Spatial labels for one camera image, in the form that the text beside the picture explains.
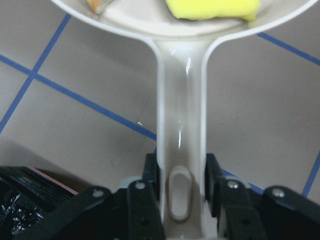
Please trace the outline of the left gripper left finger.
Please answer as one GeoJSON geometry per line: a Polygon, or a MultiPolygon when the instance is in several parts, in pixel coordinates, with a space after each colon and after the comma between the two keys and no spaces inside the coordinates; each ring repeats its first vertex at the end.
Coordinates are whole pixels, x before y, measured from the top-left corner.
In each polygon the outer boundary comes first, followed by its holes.
{"type": "Polygon", "coordinates": [[[92,186],[17,235],[19,240],[163,240],[160,170],[148,153],[142,177],[112,193],[92,186]]]}

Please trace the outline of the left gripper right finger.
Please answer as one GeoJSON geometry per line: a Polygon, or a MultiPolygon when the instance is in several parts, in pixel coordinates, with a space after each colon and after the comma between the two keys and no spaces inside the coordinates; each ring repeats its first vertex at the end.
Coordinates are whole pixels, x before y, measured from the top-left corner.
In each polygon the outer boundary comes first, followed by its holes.
{"type": "Polygon", "coordinates": [[[318,240],[320,206],[280,185],[257,193],[226,177],[216,157],[206,155],[205,199],[226,240],[318,240]]]}

